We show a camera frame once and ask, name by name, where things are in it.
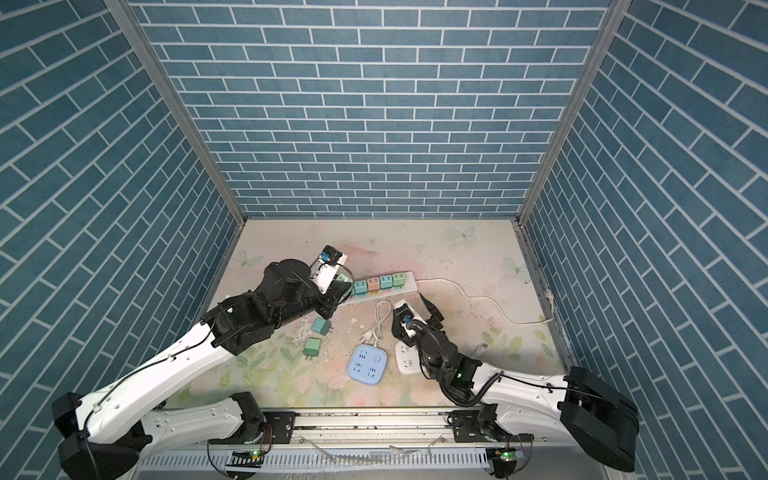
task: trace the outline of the white power strip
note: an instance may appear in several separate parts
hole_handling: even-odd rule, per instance
[[[395,359],[397,369],[403,375],[412,375],[419,373],[419,350],[415,346],[407,346],[403,342],[397,342],[395,345]]]
[[[406,275],[406,284],[402,286],[393,286],[385,290],[377,290],[375,292],[365,292],[359,295],[352,295],[346,302],[339,305],[339,308],[348,305],[357,305],[364,302],[372,302],[384,300],[395,295],[402,295],[404,293],[411,293],[417,291],[416,278],[413,276],[413,272],[403,272]]]

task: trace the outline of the metal corner post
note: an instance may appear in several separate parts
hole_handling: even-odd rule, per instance
[[[536,201],[539,195],[541,195],[541,190],[544,188],[550,172],[552,172],[554,163],[558,160],[558,155],[565,144],[565,139],[568,137],[568,133],[570,133],[571,127],[573,127],[576,120],[576,115],[581,110],[581,105],[584,103],[587,93],[589,93],[589,87],[592,86],[592,82],[598,76],[600,65],[602,65],[605,59],[605,54],[614,40],[621,21],[624,20],[624,14],[627,13],[630,3],[632,3],[632,0],[613,0],[611,7],[603,17],[598,36],[594,40],[594,45],[590,48],[587,59],[584,61],[584,67],[581,69],[581,73],[576,80],[574,90],[563,109],[558,127],[552,134],[547,150],[541,159],[541,164],[538,166],[538,170],[536,170],[533,184],[523,200],[520,214],[518,215],[518,222],[522,226],[528,222],[528,218],[533,213]]]
[[[184,137],[190,142],[190,146],[195,154],[197,154],[197,159],[200,160],[205,171],[208,172],[216,190],[218,190],[223,198],[224,203],[227,204],[227,208],[235,217],[237,224],[242,227],[245,224],[245,213],[237,202],[224,176],[221,174],[221,170],[216,165],[216,160],[208,149],[202,135],[200,135],[197,125],[195,125],[192,117],[189,115],[187,108],[184,107],[184,102],[181,100],[173,82],[170,81],[170,77],[168,77],[160,58],[157,56],[157,52],[152,47],[147,33],[139,25],[138,18],[136,18],[133,9],[131,9],[127,0],[104,0],[104,3],[109,8],[109,12],[114,17],[120,30],[122,30],[128,43],[134,49],[134,53],[144,66],[144,70],[147,71],[149,78],[163,98],[168,110],[179,124]]]

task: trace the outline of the blue power strip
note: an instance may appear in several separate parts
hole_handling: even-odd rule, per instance
[[[354,380],[366,385],[378,385],[386,368],[386,352],[370,345],[355,349],[346,372]]]

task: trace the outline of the table surface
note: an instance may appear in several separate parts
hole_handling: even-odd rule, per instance
[[[325,245],[349,256],[346,265],[357,280],[412,271],[417,279],[452,280],[468,296],[490,296],[512,322],[544,319],[507,220],[250,220],[211,306],[256,288],[268,263],[285,258],[312,263]],[[518,372],[563,373],[546,325],[507,322],[493,303],[468,300],[449,283],[420,283],[419,292],[445,316],[445,331],[461,353]],[[400,298],[389,300],[394,304]],[[408,299],[424,318],[429,316],[417,293]],[[379,343],[388,356],[381,383],[367,386],[349,378],[349,359],[375,322],[375,305],[340,306],[331,319],[333,329],[322,337],[310,329],[316,314],[289,323],[198,376],[171,396],[168,407],[201,406],[243,391],[251,391],[262,407],[449,405],[437,382],[397,369],[391,316]],[[379,310],[383,315],[389,308]],[[320,355],[307,359],[302,349],[310,336],[323,343]]]

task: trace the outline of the brick wallpaper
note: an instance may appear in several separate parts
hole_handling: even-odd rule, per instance
[[[768,478],[768,3],[634,0],[530,222],[639,478]]]
[[[608,3],[131,5],[251,217],[513,217]]]
[[[185,331],[235,226],[101,0],[0,12],[0,478],[56,478],[51,400]]]

